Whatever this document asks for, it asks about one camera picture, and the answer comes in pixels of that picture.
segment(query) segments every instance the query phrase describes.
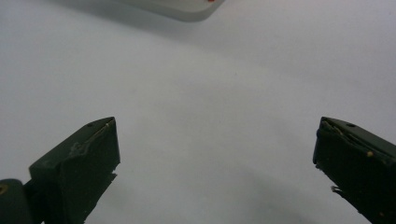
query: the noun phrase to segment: white surface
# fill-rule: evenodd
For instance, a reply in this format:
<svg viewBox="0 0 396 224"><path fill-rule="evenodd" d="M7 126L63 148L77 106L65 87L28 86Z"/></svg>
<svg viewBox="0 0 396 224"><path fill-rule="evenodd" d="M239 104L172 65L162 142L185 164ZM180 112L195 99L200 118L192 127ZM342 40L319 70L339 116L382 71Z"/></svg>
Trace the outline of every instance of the white surface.
<svg viewBox="0 0 396 224"><path fill-rule="evenodd" d="M368 223L312 163L321 116L394 142L396 2L227 0L183 23L107 0L0 1L0 179L118 122L88 224Z"/></svg>
<svg viewBox="0 0 396 224"><path fill-rule="evenodd" d="M202 21L209 17L224 0L120 0L129 5L180 21Z"/></svg>

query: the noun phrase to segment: white object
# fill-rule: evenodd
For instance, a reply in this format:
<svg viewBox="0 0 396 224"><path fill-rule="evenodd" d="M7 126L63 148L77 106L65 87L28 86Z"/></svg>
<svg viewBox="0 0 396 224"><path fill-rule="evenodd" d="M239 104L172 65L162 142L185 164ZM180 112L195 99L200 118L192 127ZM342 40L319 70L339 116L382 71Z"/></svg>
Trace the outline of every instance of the white object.
<svg viewBox="0 0 396 224"><path fill-rule="evenodd" d="M202 21L208 18L224 0L121 0L179 21Z"/></svg>

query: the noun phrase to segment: white table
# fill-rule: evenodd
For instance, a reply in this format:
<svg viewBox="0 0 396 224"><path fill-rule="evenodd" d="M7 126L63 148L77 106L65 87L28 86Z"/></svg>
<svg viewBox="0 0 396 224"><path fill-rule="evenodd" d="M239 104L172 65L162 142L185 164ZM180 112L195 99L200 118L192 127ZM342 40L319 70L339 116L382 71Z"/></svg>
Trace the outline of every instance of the white table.
<svg viewBox="0 0 396 224"><path fill-rule="evenodd" d="M0 1L0 179L82 125L121 165L87 224L368 223L312 163L321 116L396 134L396 2L226 0L183 23Z"/></svg>

